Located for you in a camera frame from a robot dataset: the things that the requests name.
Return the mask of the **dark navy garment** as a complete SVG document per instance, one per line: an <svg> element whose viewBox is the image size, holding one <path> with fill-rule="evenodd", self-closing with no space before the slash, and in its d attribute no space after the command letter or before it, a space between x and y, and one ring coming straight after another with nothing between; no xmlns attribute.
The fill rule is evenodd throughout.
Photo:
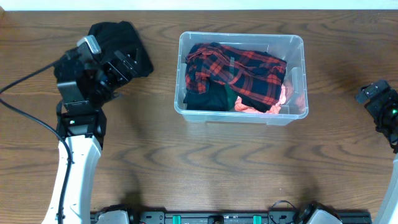
<svg viewBox="0 0 398 224"><path fill-rule="evenodd" d="M187 92L184 101L187 110L198 111L226 111L228 97L223 85L210 82L208 91L202 94Z"/></svg>

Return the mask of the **red plaid shirt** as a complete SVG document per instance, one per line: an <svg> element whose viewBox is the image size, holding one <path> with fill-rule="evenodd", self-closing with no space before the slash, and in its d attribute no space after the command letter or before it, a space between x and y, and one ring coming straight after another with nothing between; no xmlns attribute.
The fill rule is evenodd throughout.
<svg viewBox="0 0 398 224"><path fill-rule="evenodd" d="M279 102L287 62L267 52L241 50L217 42L195 44L185 58L187 92L202 94L210 82L230 88L241 98L269 106Z"/></svg>

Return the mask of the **black ribbed garment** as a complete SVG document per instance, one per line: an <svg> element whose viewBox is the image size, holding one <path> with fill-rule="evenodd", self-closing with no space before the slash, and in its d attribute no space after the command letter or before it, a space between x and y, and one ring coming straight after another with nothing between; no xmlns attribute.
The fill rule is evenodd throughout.
<svg viewBox="0 0 398 224"><path fill-rule="evenodd" d="M269 106L269 105L267 105L265 103L253 100L251 98L246 98L246 97L242 98L242 104L245 105L245 106L254 108L255 110L257 110L257 111L259 111L261 113L265 113L265 112L269 111L272 108L272 106Z"/></svg>

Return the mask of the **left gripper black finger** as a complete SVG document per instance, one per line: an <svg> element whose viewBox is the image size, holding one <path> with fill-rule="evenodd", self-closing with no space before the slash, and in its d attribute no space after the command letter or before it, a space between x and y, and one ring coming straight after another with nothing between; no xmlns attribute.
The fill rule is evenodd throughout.
<svg viewBox="0 0 398 224"><path fill-rule="evenodd" d="M133 61L128 55L122 53L120 50L114 52L118 62L118 70L123 75L128 75L130 77L137 76L136 62Z"/></svg>
<svg viewBox="0 0 398 224"><path fill-rule="evenodd" d="M107 62L106 65L108 66L106 69L108 79L111 80L113 86L122 87L129 83L127 77L123 75L111 62Z"/></svg>

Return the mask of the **dark green cloth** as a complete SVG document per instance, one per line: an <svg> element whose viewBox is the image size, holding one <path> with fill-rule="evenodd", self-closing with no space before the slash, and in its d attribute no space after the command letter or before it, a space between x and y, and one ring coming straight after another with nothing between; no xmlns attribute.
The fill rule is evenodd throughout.
<svg viewBox="0 0 398 224"><path fill-rule="evenodd" d="M230 88L228 84L226 84L224 88L227 97L227 106L228 106L227 110L228 111L234 110L235 102L238 99L238 96L237 94L235 94L235 92Z"/></svg>

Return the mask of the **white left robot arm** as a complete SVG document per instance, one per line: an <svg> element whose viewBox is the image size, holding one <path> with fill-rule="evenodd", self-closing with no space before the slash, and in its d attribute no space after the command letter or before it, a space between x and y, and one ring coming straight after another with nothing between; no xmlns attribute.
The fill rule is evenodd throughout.
<svg viewBox="0 0 398 224"><path fill-rule="evenodd" d="M102 110L116 89L142 70L139 49L117 50L102 62L92 53L66 54L54 75L62 96L57 105L59 163L44 223L90 223L96 165L101 157L107 119Z"/></svg>

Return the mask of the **orange garment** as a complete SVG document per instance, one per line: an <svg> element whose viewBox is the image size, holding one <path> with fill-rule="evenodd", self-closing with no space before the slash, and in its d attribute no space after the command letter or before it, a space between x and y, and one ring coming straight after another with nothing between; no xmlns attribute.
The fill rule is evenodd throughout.
<svg viewBox="0 0 398 224"><path fill-rule="evenodd" d="M275 105L271 106L270 110L266 111L265 114L279 114L279 111L282 109L282 105L286 105L288 100L291 99L293 95L293 84L291 81L286 81L282 85L282 90L279 98L279 102ZM242 98L239 96L235 102L234 109L236 111L240 111L243 113L256 113L263 114L263 112L258 111L257 109L250 107L248 105L243 104Z"/></svg>

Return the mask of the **clear plastic storage bin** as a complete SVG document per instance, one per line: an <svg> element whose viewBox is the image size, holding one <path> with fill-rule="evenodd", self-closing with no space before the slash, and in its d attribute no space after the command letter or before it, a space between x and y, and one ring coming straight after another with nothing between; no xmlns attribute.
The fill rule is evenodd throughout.
<svg viewBox="0 0 398 224"><path fill-rule="evenodd" d="M284 85L287 101L277 114L187 110L185 62L191 48L198 43L217 42L241 50L267 52L287 62ZM188 122L263 123L285 126L304 119L309 112L304 41L298 35L234 34L186 31L179 38L174 108Z"/></svg>

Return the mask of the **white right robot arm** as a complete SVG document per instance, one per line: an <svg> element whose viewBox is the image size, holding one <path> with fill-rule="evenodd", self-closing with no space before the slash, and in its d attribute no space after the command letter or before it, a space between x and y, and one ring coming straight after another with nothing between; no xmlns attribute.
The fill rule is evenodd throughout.
<svg viewBox="0 0 398 224"><path fill-rule="evenodd" d="M358 103L371 115L375 130L388 140L397 154L397 91L385 80L379 80L360 89L355 96ZM313 202L294 215L294 223L344 224L344 223L397 223L397 158L393 160L391 180L374 221L366 212L340 212Z"/></svg>

